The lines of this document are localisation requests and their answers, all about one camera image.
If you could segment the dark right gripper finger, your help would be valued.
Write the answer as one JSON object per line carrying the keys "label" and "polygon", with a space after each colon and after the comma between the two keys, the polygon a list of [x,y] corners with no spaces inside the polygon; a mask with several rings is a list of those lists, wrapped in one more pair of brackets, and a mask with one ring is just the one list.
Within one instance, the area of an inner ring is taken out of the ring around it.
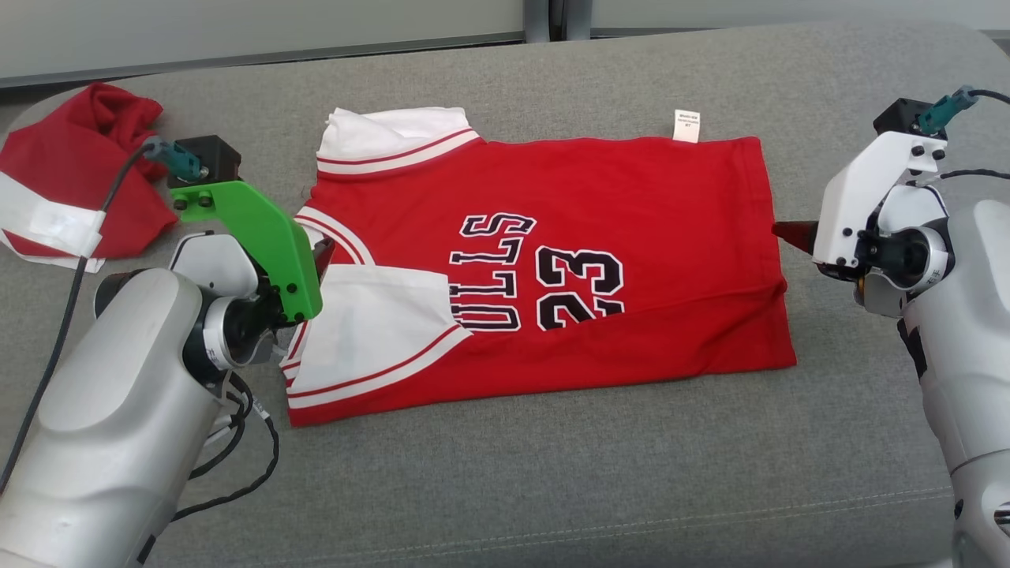
{"label": "dark right gripper finger", "polygon": [[817,222],[774,222],[772,233],[804,254],[813,255]]}

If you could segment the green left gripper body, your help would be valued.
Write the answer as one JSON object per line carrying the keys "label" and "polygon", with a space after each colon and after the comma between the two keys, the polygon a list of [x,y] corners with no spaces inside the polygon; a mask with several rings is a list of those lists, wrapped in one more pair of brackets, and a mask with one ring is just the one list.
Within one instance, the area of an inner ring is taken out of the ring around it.
{"label": "green left gripper body", "polygon": [[322,301],[316,261],[308,236],[288,212],[246,182],[170,188],[181,222],[216,220],[278,287],[285,323],[318,316]]}

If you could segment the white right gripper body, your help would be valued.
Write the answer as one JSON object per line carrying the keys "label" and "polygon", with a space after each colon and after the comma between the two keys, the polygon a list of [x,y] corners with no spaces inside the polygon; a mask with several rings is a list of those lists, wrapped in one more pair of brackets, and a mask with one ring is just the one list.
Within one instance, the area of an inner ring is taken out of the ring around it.
{"label": "white right gripper body", "polygon": [[827,184],[820,207],[813,261],[856,267],[856,231],[908,170],[938,172],[935,151],[948,141],[898,132],[880,134]]}

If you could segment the red white basketball jersey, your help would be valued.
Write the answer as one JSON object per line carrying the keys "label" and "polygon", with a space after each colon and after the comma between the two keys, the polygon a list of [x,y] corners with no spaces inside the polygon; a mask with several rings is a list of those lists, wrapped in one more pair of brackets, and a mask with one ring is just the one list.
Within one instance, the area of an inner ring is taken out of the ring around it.
{"label": "red white basketball jersey", "polygon": [[484,140],[329,114],[294,219],[333,244],[282,360],[293,427],[797,362],[761,141]]}

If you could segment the red shorts white stripe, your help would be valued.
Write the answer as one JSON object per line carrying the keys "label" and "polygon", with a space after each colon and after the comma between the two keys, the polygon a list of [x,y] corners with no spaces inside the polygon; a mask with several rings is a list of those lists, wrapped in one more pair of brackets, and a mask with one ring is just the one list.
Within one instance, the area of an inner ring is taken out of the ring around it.
{"label": "red shorts white stripe", "polygon": [[[28,232],[36,205],[50,201],[99,210],[131,152],[155,135],[159,102],[97,83],[73,95],[46,118],[11,132],[0,148],[0,245],[32,263],[75,268],[78,256],[36,242]],[[127,174],[87,262],[140,256],[176,226],[177,217],[156,190],[166,168],[146,158]]]}

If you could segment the white tape label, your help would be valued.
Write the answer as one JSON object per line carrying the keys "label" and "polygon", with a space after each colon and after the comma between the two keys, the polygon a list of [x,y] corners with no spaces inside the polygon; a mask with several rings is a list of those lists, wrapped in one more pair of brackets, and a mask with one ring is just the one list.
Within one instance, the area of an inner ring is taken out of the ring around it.
{"label": "white tape label", "polygon": [[36,242],[69,256],[90,258],[102,240],[106,219],[102,210],[89,210],[46,201],[29,217],[28,232]]}

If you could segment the grey fabric sofa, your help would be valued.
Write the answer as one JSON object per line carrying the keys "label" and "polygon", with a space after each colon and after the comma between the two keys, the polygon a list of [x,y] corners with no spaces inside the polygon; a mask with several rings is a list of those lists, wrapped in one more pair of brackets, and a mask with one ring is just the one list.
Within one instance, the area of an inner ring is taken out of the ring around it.
{"label": "grey fabric sofa", "polygon": [[[169,137],[220,134],[297,209],[326,115],[464,107],[492,140],[758,136],[776,213],[808,219],[899,97],[1010,95],[1010,55],[929,21],[831,21],[289,62],[119,80]],[[793,369],[440,404],[291,428],[245,372],[280,461],[170,525],[145,568],[883,566],[949,553],[955,500],[893,320],[780,250]]]}

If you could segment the grey metal frame post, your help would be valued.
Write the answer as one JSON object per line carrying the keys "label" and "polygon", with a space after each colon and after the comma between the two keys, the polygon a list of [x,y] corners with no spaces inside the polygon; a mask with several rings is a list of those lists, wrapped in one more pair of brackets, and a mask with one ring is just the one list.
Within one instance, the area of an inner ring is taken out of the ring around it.
{"label": "grey metal frame post", "polygon": [[594,0],[563,0],[562,28],[566,42],[581,42],[592,37]]}
{"label": "grey metal frame post", "polygon": [[551,0],[521,0],[524,43],[551,42]]}

